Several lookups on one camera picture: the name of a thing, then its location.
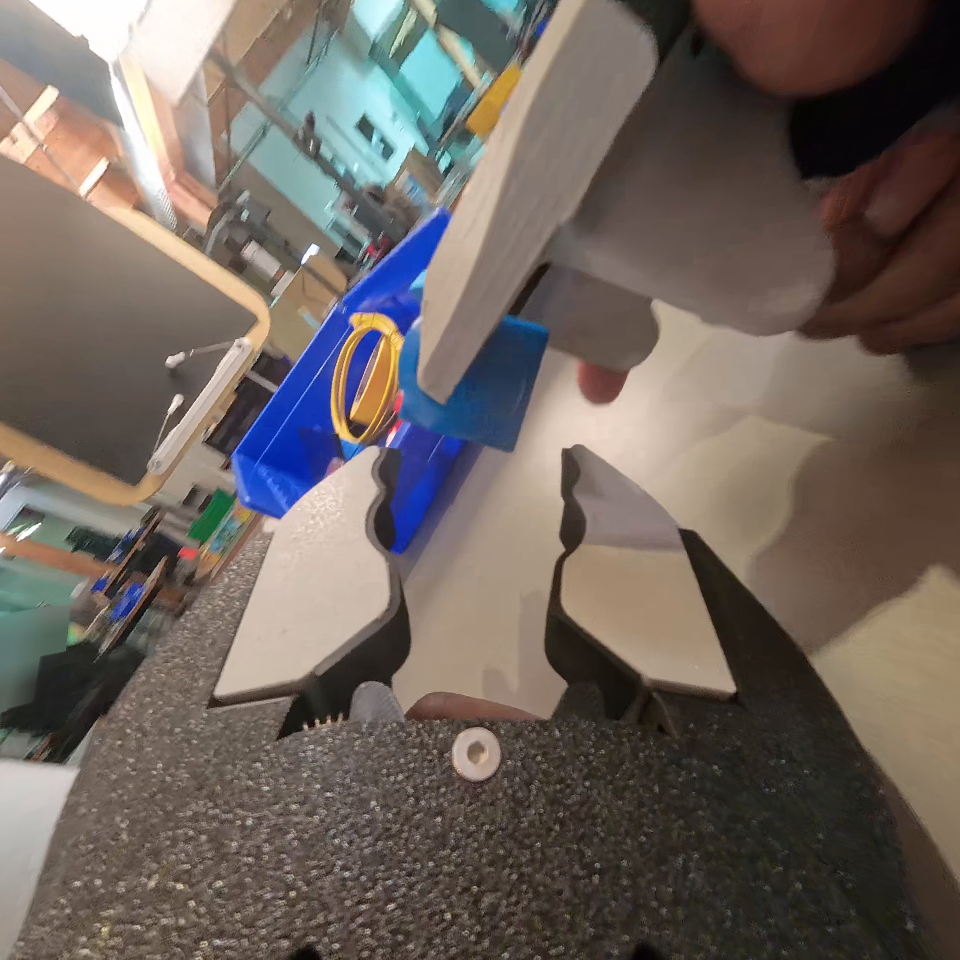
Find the brown cardboard box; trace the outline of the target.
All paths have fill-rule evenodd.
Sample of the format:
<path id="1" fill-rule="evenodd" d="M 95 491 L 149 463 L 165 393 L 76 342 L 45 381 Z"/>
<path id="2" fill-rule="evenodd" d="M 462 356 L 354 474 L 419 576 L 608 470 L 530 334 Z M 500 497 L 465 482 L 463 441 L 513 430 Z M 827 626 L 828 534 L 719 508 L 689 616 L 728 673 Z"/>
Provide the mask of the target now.
<path id="1" fill-rule="evenodd" d="M 322 252 L 300 265 L 270 306 L 270 350 L 299 360 L 348 285 L 341 265 Z"/>

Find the green plastic bin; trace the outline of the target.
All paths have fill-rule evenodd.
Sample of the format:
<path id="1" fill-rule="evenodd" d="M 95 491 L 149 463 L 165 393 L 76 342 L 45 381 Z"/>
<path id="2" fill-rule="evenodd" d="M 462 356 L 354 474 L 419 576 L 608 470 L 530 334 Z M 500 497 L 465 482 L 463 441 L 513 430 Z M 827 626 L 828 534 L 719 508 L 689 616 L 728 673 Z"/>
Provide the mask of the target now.
<path id="1" fill-rule="evenodd" d="M 206 544 L 224 518 L 233 510 L 235 494 L 217 488 L 208 498 L 198 518 L 190 525 L 187 538 L 199 545 Z"/>

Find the person's right hand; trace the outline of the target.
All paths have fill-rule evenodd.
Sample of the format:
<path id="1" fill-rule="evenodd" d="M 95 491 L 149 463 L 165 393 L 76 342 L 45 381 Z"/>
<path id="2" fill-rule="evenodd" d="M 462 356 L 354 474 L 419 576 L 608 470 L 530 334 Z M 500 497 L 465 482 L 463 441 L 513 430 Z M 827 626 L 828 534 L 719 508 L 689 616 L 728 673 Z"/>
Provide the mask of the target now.
<path id="1" fill-rule="evenodd" d="M 691 2 L 695 37 L 755 88 L 788 101 L 853 87 L 914 49 L 958 47 L 958 2 Z M 870 354 L 958 339 L 958 97 L 850 174 L 826 178 L 836 257 L 808 339 Z"/>

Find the yellow tape roll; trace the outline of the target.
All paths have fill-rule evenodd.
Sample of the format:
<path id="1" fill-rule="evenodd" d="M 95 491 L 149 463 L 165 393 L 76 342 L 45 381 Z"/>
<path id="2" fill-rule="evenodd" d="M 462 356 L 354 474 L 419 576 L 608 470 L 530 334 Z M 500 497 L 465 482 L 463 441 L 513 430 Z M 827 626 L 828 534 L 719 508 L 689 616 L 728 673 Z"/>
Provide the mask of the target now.
<path id="1" fill-rule="evenodd" d="M 372 429 L 394 411 L 399 390 L 399 354 L 381 339 L 367 361 L 350 409 L 354 423 Z"/>

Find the black wood-framed panel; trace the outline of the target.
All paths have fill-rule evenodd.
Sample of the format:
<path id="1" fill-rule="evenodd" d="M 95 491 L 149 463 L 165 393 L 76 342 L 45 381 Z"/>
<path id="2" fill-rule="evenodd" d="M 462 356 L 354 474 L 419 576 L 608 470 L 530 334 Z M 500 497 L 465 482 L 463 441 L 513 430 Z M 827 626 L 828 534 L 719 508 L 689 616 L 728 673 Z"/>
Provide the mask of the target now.
<path id="1" fill-rule="evenodd" d="M 160 490 L 250 369 L 270 331 L 257 291 L 134 210 L 101 210 L 2 157 L 1 450 L 102 503 Z M 175 394 L 175 425 L 217 367 L 201 354 L 247 337 L 253 353 L 166 473 L 147 465 Z"/>

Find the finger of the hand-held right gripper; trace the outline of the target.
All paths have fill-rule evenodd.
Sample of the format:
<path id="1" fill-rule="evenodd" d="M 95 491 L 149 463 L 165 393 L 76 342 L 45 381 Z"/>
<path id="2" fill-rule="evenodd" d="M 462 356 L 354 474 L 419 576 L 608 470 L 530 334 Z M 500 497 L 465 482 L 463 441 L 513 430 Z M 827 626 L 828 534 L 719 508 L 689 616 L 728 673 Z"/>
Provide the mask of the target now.
<path id="1" fill-rule="evenodd" d="M 834 280 L 831 242 L 788 143 L 788 108 L 681 36 L 523 294 L 549 346 L 626 372 L 654 302 L 752 336 L 797 330 Z"/>
<path id="2" fill-rule="evenodd" d="M 426 270 L 417 384 L 447 402 L 573 217 L 659 65 L 623 2 L 559 2 Z"/>

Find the blue plastic block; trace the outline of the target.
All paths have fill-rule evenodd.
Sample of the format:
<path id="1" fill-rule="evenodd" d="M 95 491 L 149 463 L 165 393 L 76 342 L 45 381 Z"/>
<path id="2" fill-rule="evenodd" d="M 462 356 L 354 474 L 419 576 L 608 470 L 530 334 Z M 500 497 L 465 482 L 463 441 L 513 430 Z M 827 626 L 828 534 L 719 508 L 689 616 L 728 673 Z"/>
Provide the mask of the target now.
<path id="1" fill-rule="evenodd" d="M 546 353 L 547 328 L 504 317 L 443 403 L 418 384 L 422 328 L 422 318 L 414 320 L 399 356 L 400 419 L 446 437 L 512 452 Z"/>

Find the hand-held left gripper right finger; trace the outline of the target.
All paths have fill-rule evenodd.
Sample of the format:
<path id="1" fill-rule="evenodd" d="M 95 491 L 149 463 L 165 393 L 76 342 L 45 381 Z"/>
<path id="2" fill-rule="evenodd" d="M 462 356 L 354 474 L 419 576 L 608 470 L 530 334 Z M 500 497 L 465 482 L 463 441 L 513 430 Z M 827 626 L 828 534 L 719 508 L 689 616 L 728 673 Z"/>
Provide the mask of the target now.
<path id="1" fill-rule="evenodd" d="M 732 702 L 737 683 L 674 517 L 582 444 L 561 451 L 560 496 L 544 628 L 552 669 L 596 690 L 606 718 L 654 693 Z"/>

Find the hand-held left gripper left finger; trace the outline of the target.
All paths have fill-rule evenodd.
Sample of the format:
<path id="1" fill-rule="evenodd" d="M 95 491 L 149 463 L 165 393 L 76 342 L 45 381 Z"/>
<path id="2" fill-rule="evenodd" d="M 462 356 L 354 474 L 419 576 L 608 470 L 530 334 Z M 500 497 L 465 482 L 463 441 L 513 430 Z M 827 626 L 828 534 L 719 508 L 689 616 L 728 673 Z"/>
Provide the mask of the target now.
<path id="1" fill-rule="evenodd" d="M 347 717 L 355 691 L 390 689 L 411 650 L 391 547 L 402 453 L 368 448 L 277 522 L 213 689 L 217 706 L 287 695 Z"/>

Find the white tube lamp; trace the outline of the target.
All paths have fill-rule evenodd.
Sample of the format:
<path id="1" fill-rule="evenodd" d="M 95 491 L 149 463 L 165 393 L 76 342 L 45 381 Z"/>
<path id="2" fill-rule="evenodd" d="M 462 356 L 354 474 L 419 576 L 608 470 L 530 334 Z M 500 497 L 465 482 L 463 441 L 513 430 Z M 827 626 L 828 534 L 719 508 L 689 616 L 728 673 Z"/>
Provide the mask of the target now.
<path id="1" fill-rule="evenodd" d="M 246 372 L 247 362 L 253 352 L 254 345 L 251 339 L 242 337 L 230 342 L 218 342 L 179 351 L 166 357 L 164 367 L 173 373 L 189 360 L 202 354 L 222 354 L 210 378 L 176 424 L 171 424 L 171 420 L 185 406 L 186 397 L 182 393 L 176 393 L 173 396 L 150 451 L 148 474 L 166 474 L 174 467 L 191 436 L 208 421 L 214 407 L 234 382 L 234 378 Z"/>

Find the blue plastic bin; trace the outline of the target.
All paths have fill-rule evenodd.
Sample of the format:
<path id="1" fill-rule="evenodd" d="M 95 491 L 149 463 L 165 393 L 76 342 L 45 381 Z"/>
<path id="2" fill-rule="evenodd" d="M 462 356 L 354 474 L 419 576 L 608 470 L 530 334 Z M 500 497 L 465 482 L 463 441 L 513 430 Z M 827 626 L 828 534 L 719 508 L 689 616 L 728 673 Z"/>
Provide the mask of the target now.
<path id="1" fill-rule="evenodd" d="M 356 313 L 391 318 L 406 333 L 419 315 L 426 271 L 450 222 L 441 207 L 422 221 L 385 259 L 328 308 L 318 330 L 272 399 L 232 453 L 238 497 L 246 508 L 280 519 L 312 488 L 348 462 L 361 447 L 339 438 L 332 425 L 331 378 Z M 379 447 L 402 459 L 390 501 L 391 551 L 410 546 L 451 471 L 472 445 L 406 421 L 392 426 Z"/>

